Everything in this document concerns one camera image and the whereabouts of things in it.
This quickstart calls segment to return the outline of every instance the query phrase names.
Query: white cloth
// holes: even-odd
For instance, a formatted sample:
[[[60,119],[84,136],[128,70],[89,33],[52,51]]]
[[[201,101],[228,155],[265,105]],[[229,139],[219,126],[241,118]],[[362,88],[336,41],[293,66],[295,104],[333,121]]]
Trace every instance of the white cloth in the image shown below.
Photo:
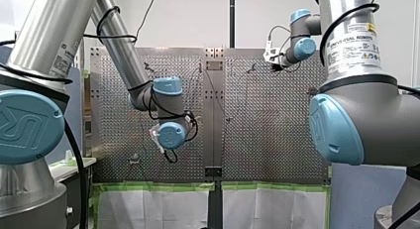
[[[207,226],[208,191],[106,191],[98,229],[198,229]]]
[[[326,192],[280,189],[224,190],[224,228],[324,229]]]

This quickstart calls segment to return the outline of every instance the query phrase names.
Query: robotic arm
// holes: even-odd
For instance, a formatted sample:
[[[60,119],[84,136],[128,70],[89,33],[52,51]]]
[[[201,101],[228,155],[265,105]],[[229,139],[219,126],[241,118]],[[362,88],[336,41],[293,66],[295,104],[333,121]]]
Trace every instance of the robotic arm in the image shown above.
[[[319,35],[321,23],[320,56],[328,77],[310,102],[316,150],[333,163],[407,167],[407,180],[392,209],[376,217],[375,229],[420,228],[419,91],[382,70],[372,16],[377,4],[319,0],[319,6],[321,20],[305,10],[294,13],[291,48],[273,51],[268,41],[264,58],[278,70],[308,58],[315,52],[309,35]],[[392,220],[380,223],[383,218]]]
[[[127,34],[113,0],[97,0],[92,20],[99,36],[115,37]],[[161,148],[174,150],[196,127],[194,115],[184,111],[181,81],[177,77],[149,81],[134,45],[127,39],[101,39],[115,63],[129,93],[131,105],[141,111],[157,111],[158,129],[152,137]]]
[[[282,71],[315,54],[316,44],[311,38],[315,35],[321,35],[320,16],[311,15],[307,9],[297,10],[290,17],[290,48],[284,53],[281,48],[273,48],[270,34],[263,57],[274,71]]]
[[[116,10],[113,0],[36,0],[7,64],[0,64],[1,228],[66,228],[65,186],[54,182],[45,156],[59,143],[64,128],[68,136],[65,85],[71,83],[68,71],[90,16],[130,93],[130,103],[151,117],[157,112],[154,136],[162,150],[177,149],[192,139],[187,136],[197,122],[183,109],[180,79],[149,80],[134,45],[121,38],[127,30]],[[85,217],[81,156],[78,166]]]

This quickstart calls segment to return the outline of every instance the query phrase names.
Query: sticker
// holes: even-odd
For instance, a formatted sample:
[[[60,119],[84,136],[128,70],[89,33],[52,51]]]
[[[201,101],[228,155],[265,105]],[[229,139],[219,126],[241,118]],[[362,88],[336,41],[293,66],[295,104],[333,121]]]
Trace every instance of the sticker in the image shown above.
[[[352,32],[373,32],[373,33],[376,33],[376,29],[374,27],[374,24],[372,24],[372,23],[350,24],[349,26],[347,26],[347,31],[349,33],[352,33]]]
[[[66,78],[68,76],[68,70],[73,63],[76,50],[74,47],[62,43],[52,64],[50,75]]]
[[[352,32],[327,43],[328,72],[346,71],[349,67],[370,64],[380,67],[377,37],[373,32]]]

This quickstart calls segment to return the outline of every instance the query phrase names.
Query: light blue joint cap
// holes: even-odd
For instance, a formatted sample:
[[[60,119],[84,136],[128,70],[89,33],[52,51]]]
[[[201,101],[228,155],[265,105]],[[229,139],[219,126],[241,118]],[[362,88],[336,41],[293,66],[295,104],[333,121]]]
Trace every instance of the light blue joint cap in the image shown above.
[[[32,91],[0,91],[0,165],[34,162],[64,133],[64,117],[49,98]]]
[[[298,60],[306,60],[316,52],[316,43],[311,38],[302,38],[294,45],[293,53]]]
[[[163,95],[180,95],[182,94],[181,80],[178,77],[156,78],[154,91]]]
[[[358,129],[333,97],[318,94],[310,103],[309,125],[316,150],[328,161],[361,165],[365,150]]]
[[[290,23],[294,23],[297,20],[309,15],[311,15],[311,11],[309,11],[309,9],[299,9],[290,16]]]
[[[158,133],[159,136],[157,137],[157,140],[165,149],[175,150],[185,142],[186,131],[178,123],[163,123],[158,128]]]

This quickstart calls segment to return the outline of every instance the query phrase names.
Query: pegboard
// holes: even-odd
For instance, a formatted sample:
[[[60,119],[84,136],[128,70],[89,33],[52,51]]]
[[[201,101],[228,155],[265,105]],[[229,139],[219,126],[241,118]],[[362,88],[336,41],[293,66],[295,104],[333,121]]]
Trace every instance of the pegboard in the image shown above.
[[[149,136],[157,122],[129,106],[106,50],[92,51],[94,179],[204,181],[204,169],[215,166],[222,167],[222,180],[325,183],[328,163],[315,151],[307,122],[308,89],[325,80],[319,60],[304,61],[295,72],[272,73],[263,50],[218,49],[217,57],[217,50],[209,50],[138,49],[151,79],[181,77],[185,108],[204,118],[197,138],[177,150],[179,162],[173,165]],[[223,74],[206,70],[212,59]],[[214,86],[219,95],[210,95]],[[141,161],[130,165],[134,154]]]
[[[326,79],[318,55],[268,72],[263,50],[226,50],[223,180],[325,183],[328,163],[311,141],[311,89]]]
[[[204,51],[138,49],[138,52],[150,79],[175,75],[183,79],[185,108],[201,116]],[[176,151],[179,162],[169,164],[149,134],[149,129],[158,122],[151,120],[149,113],[129,106],[128,91],[106,50],[94,49],[92,60],[92,96],[96,98],[92,99],[92,116],[97,116],[92,121],[92,149],[94,157],[99,158],[95,181],[203,181],[202,131],[194,141]],[[129,158],[134,154],[141,160],[130,164]]]

